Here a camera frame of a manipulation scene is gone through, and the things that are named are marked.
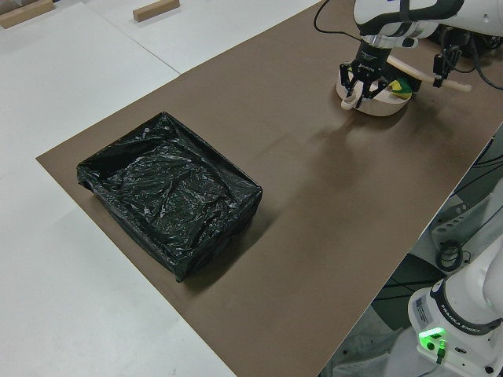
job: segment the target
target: glowing green indicator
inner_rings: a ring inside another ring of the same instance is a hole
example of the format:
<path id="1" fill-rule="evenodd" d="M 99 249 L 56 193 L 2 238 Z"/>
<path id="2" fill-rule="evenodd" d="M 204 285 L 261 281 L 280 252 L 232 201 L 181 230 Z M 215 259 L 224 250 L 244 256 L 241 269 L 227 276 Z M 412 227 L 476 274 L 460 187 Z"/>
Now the glowing green indicator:
<path id="1" fill-rule="evenodd" d="M 420 332 L 419 341 L 424 348 L 428 349 L 428 343 L 431 342 L 431 339 L 438 339 L 445 333 L 446 330 L 443 328 L 432 328 L 431 330 Z M 444 341 L 440 342 L 440 348 L 445 348 Z"/>

